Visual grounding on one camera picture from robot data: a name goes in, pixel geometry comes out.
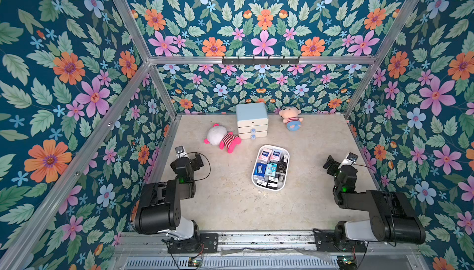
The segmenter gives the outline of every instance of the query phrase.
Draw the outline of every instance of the baby doll plush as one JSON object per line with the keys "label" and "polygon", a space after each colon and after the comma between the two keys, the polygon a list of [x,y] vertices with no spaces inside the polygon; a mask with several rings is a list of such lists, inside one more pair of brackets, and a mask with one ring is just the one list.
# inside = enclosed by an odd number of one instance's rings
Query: baby doll plush
{"label": "baby doll plush", "polygon": [[301,110],[297,107],[284,107],[280,111],[280,116],[283,118],[283,123],[286,123],[286,128],[289,131],[296,131],[301,128],[303,118],[298,118]]}
{"label": "baby doll plush", "polygon": [[207,138],[204,142],[212,145],[219,145],[221,150],[225,146],[227,152],[230,154],[234,151],[235,146],[242,142],[242,139],[237,135],[234,135],[232,131],[227,133],[227,129],[224,126],[214,124],[214,126],[209,129]]}

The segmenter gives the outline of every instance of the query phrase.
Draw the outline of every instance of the wire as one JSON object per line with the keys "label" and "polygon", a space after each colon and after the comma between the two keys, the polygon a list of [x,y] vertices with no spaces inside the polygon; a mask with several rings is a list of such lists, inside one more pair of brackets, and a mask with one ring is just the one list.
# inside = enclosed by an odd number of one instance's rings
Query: wire
{"label": "wire", "polygon": [[207,176],[206,176],[205,178],[195,179],[194,181],[199,181],[199,180],[203,180],[203,179],[208,178],[208,177],[210,176],[210,161],[209,161],[209,159],[206,157],[206,155],[201,154],[201,153],[199,153],[199,152],[189,152],[189,153],[187,153],[187,155],[192,154],[192,153],[195,153],[195,154],[199,154],[199,155],[201,155],[201,156],[204,156],[204,158],[206,158],[206,160],[207,160],[207,162],[208,162],[208,164],[209,164],[209,173],[207,174]]}

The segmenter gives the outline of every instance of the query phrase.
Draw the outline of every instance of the pink and white plush doll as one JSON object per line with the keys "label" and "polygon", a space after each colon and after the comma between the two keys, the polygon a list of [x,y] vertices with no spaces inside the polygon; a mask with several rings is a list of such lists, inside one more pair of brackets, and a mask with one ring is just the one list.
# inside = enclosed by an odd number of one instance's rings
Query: pink and white plush doll
{"label": "pink and white plush doll", "polygon": [[230,154],[234,151],[235,146],[240,144],[242,140],[237,135],[234,135],[232,131],[227,133],[227,129],[224,126],[214,124],[214,126],[209,129],[207,138],[204,142],[212,145],[219,145],[221,150],[225,146],[227,152]]}

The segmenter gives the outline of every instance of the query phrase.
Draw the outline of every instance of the white drawer cabinet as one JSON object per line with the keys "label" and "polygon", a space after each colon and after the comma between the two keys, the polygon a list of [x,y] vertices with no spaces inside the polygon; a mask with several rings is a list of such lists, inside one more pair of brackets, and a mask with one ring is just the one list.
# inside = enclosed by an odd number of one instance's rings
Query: white drawer cabinet
{"label": "white drawer cabinet", "polygon": [[268,130],[268,115],[265,104],[247,103],[236,105],[237,127],[242,139],[264,137]]}

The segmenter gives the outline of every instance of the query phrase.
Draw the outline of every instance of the beige floor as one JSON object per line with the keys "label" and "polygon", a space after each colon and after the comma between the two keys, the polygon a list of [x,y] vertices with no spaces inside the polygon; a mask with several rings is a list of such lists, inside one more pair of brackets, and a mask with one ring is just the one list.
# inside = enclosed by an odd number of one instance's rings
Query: beige floor
{"label": "beige floor", "polygon": [[[334,203],[334,179],[322,168],[328,155],[341,161],[348,152],[359,156],[357,145],[342,115],[304,115],[302,128],[290,132],[278,115],[269,115],[268,136],[243,140],[234,153],[205,144],[215,123],[237,132],[235,115],[183,116],[162,181],[175,178],[170,163],[176,146],[200,152],[211,163],[210,177],[196,182],[192,199],[181,201],[181,213],[201,230],[308,230],[333,229],[340,220],[368,219],[368,213],[341,209]],[[261,190],[250,179],[259,148],[271,144],[290,152],[285,187],[279,192]],[[208,173],[207,162],[196,179]],[[367,168],[358,167],[357,191],[375,189]]]}

